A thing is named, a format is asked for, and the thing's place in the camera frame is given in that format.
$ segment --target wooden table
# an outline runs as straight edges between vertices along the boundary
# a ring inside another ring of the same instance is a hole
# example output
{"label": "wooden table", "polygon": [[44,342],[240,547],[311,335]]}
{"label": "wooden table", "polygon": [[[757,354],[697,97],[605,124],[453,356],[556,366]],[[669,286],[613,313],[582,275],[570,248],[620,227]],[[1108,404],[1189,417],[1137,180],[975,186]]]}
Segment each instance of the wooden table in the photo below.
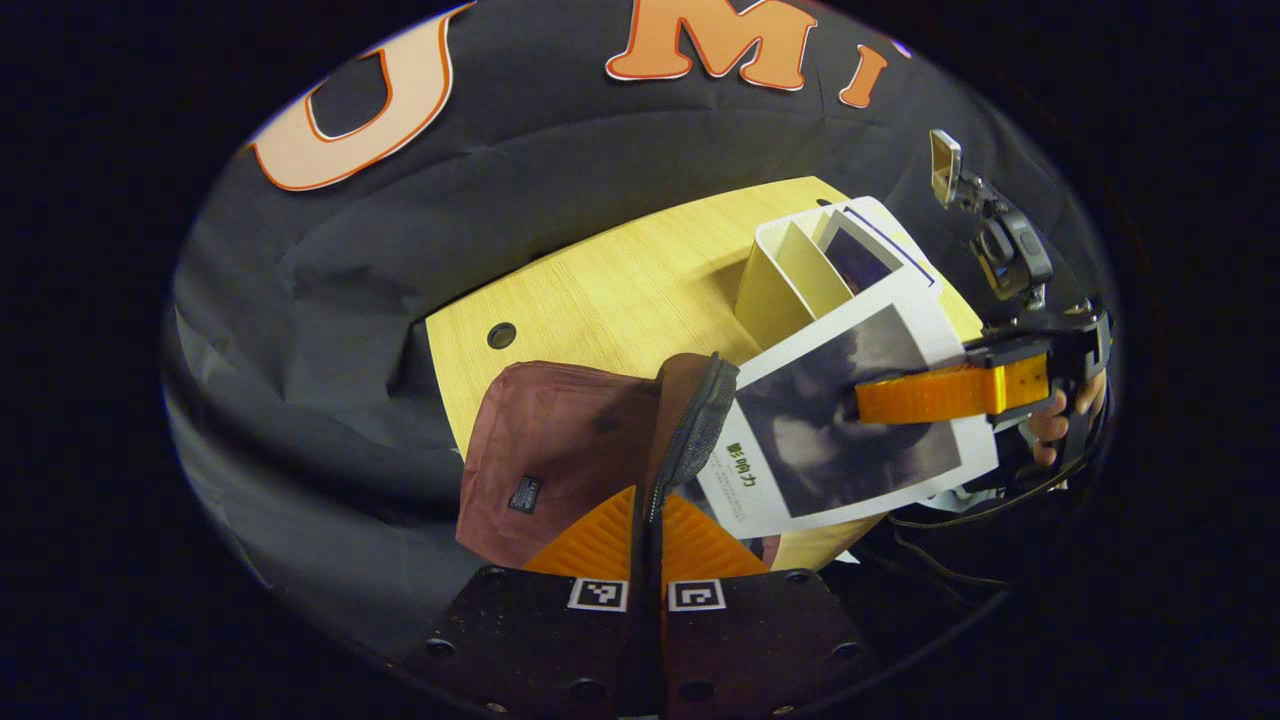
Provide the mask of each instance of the wooden table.
{"label": "wooden table", "polygon": [[[756,225],[845,195],[818,178],[735,190],[631,220],[541,258],[426,319],[440,396],[466,457],[484,393],[512,363],[549,360],[652,378],[677,352],[742,364],[759,345],[733,316]],[[868,218],[876,222],[877,218]],[[914,246],[905,233],[893,241]],[[982,322],[946,279],[941,304],[961,341]],[[489,347],[489,331],[516,340]],[[782,537],[774,568],[819,569],[879,518]]]}

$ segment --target human hand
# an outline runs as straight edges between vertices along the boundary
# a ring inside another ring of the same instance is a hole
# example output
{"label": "human hand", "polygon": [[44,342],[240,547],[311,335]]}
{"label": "human hand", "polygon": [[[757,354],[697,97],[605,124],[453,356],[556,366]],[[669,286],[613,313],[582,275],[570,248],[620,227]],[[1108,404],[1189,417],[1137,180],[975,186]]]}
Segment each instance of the human hand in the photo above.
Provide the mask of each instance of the human hand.
{"label": "human hand", "polygon": [[[1102,413],[1106,397],[1107,372],[1102,370],[1075,395],[1075,411],[1082,415],[1088,413],[1092,427],[1093,420]],[[1044,410],[1033,413],[1027,420],[1027,428],[1039,441],[1032,450],[1037,465],[1047,468],[1057,460],[1057,450],[1053,450],[1051,443],[1066,437],[1070,423],[1062,416],[1064,410],[1066,410],[1066,393],[1057,389],[1053,391],[1053,404]]]}

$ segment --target bag label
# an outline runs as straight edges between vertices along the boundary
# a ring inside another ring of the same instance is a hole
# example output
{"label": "bag label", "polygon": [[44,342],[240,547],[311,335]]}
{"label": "bag label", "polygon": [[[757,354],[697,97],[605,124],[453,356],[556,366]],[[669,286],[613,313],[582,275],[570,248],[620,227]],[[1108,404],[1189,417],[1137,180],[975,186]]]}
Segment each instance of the bag label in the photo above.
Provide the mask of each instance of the bag label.
{"label": "bag label", "polygon": [[539,480],[525,475],[520,480],[520,486],[516,487],[515,495],[507,501],[507,507],[512,510],[518,510],[527,515],[534,514],[534,506],[538,505],[538,489],[541,488],[543,483]]}

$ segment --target black fabric backdrop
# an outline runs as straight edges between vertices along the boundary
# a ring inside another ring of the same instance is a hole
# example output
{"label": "black fabric backdrop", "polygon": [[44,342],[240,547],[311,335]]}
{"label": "black fabric backdrop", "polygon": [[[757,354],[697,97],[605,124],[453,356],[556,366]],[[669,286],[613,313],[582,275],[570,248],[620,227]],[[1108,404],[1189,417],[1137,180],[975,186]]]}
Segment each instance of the black fabric backdrop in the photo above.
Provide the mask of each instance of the black fabric backdrop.
{"label": "black fabric backdrop", "polygon": [[[442,716],[280,607],[282,583],[264,591],[233,560],[183,478],[157,388],[161,366],[186,370],[155,352],[157,331],[174,332],[156,309],[169,307],[182,238],[225,159],[308,82],[430,10],[326,8],[6,8],[20,128],[6,152],[6,179],[20,181],[6,217],[6,319],[18,331],[5,375],[17,419],[6,489],[18,493],[5,524],[10,716]],[[1139,322],[1126,325],[1132,382],[1111,482],[1071,552],[842,715],[974,703],[1024,715],[1274,712],[1277,630],[1258,587],[1270,566],[1258,536],[1276,500],[1262,471],[1275,424],[1254,378],[1275,269],[1261,193],[1274,183],[1258,165],[1274,154],[1258,91],[1274,12],[1009,0],[852,10],[927,47],[1034,131],[1105,220],[1117,290]],[[407,331],[398,341],[412,342]],[[170,377],[170,402],[207,397]],[[269,452],[207,402],[184,413],[219,464],[269,466],[276,489],[306,477],[308,495],[374,506],[346,474],[326,484],[323,469]],[[443,521],[435,505],[394,521]],[[276,571],[261,553],[255,564]]]}
{"label": "black fabric backdrop", "polygon": [[[174,275],[168,406],[193,488],[261,582],[378,652],[411,647],[480,564],[452,542],[462,457],[419,320],[648,213],[817,176],[883,201],[992,316],[1009,307],[965,249],[975,220],[931,195],[927,132],[941,127],[1057,249],[1051,301],[1074,304],[1079,273],[1116,304],[1103,242],[1027,136],[923,58],[805,9],[818,19],[806,83],[785,92],[700,65],[607,77],[625,0],[486,0],[451,20],[453,91],[397,154],[300,193],[270,184],[251,151],[233,155]],[[859,44],[890,59],[868,109],[836,97]],[[681,49],[696,56],[687,36]],[[314,99],[321,129],[375,115],[383,85],[376,59],[335,72]]]}

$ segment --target orange letter m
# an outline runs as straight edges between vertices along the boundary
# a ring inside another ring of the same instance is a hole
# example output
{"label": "orange letter m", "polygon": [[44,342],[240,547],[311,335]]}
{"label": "orange letter m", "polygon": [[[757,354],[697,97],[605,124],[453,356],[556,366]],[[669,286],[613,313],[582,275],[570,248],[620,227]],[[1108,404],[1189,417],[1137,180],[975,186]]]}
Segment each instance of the orange letter m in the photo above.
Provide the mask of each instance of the orange letter m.
{"label": "orange letter m", "polygon": [[748,50],[751,61],[742,79],[780,90],[800,90],[804,46],[818,26],[808,13],[778,0],[759,0],[737,13],[728,0],[634,0],[631,40],[626,53],[609,59],[605,70],[618,79],[684,77],[694,61],[680,53],[680,26],[698,47],[703,67],[724,77]]}

